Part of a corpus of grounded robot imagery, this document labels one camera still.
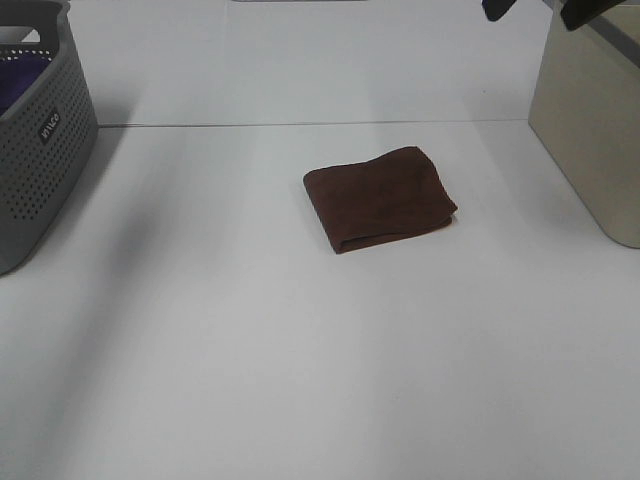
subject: folded towel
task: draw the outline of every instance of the folded towel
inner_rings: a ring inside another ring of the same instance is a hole
[[[0,115],[35,82],[49,65],[49,60],[34,54],[0,61]]]
[[[336,253],[429,233],[458,209],[418,147],[314,170],[304,185]]]

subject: perforated basket side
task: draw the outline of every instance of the perforated basket side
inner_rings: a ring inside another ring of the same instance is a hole
[[[0,121],[0,273],[20,263],[42,237],[97,135],[66,15],[59,27],[52,63]]]

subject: beige bin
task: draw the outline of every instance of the beige bin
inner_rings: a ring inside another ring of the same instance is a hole
[[[529,123],[607,235],[640,248],[640,5],[575,32],[561,8]]]

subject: basket handle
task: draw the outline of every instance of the basket handle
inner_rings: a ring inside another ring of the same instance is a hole
[[[56,54],[60,48],[58,16],[69,8],[66,2],[0,0],[0,25],[4,27],[31,27],[40,35],[39,48]]]

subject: brown towel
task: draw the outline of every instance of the brown towel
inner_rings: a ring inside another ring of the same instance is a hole
[[[458,209],[418,147],[314,170],[304,185],[336,253],[432,232]]]

